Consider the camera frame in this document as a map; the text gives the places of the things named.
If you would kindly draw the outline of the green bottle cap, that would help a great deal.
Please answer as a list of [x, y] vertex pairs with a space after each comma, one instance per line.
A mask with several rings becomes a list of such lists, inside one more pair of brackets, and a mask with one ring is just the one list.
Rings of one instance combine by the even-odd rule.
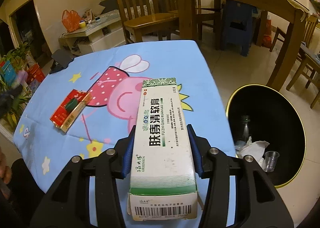
[[77, 105], [78, 105], [78, 100], [76, 98], [73, 98], [65, 105], [65, 110], [68, 113], [71, 113], [76, 108]]

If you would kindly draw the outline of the white coffee table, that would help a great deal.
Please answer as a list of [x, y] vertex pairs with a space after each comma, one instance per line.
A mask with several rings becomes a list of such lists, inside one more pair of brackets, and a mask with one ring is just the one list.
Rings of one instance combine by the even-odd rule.
[[75, 56], [108, 50], [125, 43], [118, 10], [104, 13], [94, 23], [72, 33], [63, 33], [60, 46], [69, 49]]

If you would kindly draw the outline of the red gift box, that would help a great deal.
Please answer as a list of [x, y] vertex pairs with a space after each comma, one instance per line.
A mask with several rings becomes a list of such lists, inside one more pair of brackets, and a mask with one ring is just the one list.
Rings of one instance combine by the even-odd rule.
[[42, 83], [45, 79], [45, 75], [42, 72], [38, 63], [34, 64], [28, 71], [27, 84], [30, 85], [33, 81]]

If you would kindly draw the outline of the white tissue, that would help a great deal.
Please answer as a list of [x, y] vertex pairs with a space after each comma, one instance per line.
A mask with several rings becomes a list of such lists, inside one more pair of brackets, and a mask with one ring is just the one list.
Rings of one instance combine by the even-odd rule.
[[269, 143], [266, 141], [252, 142], [252, 137], [250, 136], [246, 142], [241, 140], [237, 141], [235, 144], [235, 150], [239, 158], [242, 159], [244, 156], [250, 155], [256, 160], [261, 168], [264, 169], [265, 159], [263, 156], [268, 145]]

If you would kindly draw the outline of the blue plastic stool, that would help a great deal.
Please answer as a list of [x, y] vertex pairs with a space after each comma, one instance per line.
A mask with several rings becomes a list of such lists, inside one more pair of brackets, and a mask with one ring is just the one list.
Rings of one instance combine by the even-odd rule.
[[240, 54], [248, 56], [252, 42], [254, 6], [234, 0], [226, 0], [222, 15], [221, 49], [226, 44], [241, 46]]

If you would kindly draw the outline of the blue cartoon tablecloth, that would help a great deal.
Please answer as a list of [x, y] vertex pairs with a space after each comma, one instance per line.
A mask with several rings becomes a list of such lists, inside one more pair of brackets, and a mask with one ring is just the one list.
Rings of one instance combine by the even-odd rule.
[[[234, 155], [225, 108], [207, 62], [194, 41], [129, 44], [75, 58], [48, 75], [25, 108], [13, 142], [42, 192], [73, 156], [89, 159], [114, 147], [136, 124], [144, 80], [176, 79], [184, 119], [198, 136]], [[51, 117], [73, 91], [91, 94], [67, 132]]]

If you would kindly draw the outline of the black phone stand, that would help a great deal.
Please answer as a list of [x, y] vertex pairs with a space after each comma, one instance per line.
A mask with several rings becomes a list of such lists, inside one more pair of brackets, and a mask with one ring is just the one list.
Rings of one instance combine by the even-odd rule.
[[53, 64], [50, 67], [49, 74], [60, 72], [66, 69], [69, 64], [74, 60], [71, 52], [65, 49], [58, 49], [52, 54]]

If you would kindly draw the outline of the red cigarette pack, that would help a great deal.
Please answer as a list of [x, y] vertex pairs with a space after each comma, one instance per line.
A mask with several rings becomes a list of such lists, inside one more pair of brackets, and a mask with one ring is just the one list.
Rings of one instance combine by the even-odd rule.
[[54, 111], [50, 117], [51, 122], [56, 128], [67, 133], [91, 99], [90, 92], [73, 89]]

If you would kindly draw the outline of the yellow mug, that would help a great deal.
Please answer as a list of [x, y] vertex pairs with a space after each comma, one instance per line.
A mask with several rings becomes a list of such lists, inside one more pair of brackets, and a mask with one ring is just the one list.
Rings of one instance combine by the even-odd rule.
[[86, 22], [85, 22], [85, 21], [81, 21], [81, 22], [79, 23], [79, 26], [80, 26], [80, 28], [86, 27]]

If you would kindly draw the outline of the clear plastic cup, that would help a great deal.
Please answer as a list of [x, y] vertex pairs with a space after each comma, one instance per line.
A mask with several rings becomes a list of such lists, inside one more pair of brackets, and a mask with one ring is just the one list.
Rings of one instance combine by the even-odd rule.
[[279, 153], [276, 151], [269, 151], [265, 153], [265, 168], [264, 171], [267, 173], [273, 172], [277, 159], [279, 158]]

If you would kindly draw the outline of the blue gift bag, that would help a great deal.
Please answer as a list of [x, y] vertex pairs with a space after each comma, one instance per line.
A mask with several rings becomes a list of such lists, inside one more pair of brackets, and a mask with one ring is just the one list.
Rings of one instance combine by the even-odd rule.
[[9, 60], [1, 62], [1, 81], [4, 82], [6, 86], [11, 87], [16, 77], [17, 73], [11, 62]]

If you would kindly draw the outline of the white green medicine box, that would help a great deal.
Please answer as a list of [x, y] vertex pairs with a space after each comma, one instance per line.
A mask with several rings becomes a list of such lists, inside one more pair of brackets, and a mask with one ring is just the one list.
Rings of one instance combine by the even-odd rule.
[[193, 156], [175, 78], [142, 84], [130, 174], [133, 220], [197, 217]]

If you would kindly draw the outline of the orange plastic bag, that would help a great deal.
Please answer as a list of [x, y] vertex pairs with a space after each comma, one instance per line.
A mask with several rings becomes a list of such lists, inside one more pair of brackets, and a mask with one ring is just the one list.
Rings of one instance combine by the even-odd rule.
[[81, 17], [77, 11], [64, 10], [62, 14], [62, 24], [68, 33], [72, 33], [80, 28]]

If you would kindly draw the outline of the near wooden chair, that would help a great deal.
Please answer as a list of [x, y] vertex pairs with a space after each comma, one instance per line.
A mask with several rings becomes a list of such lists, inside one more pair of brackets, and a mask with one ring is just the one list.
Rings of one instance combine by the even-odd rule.
[[116, 0], [125, 43], [140, 43], [143, 36], [155, 33], [158, 40], [178, 35], [178, 15], [159, 11], [158, 0]]

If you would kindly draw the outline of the right side wooden chair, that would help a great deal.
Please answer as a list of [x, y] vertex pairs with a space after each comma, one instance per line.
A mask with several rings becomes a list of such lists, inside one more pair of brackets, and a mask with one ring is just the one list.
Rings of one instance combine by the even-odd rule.
[[287, 28], [283, 46], [276, 59], [276, 65], [267, 82], [267, 86], [276, 91], [279, 91], [284, 85], [285, 80], [297, 60], [300, 61], [300, 65], [286, 86], [286, 90], [291, 89], [299, 76], [304, 76], [308, 80], [306, 86], [313, 84], [319, 88], [319, 80], [315, 79], [315, 75], [319, 74], [319, 61], [316, 59], [316, 55], [302, 43], [305, 24], [305, 19], [301, 20], [296, 16], [294, 22], [290, 23]]

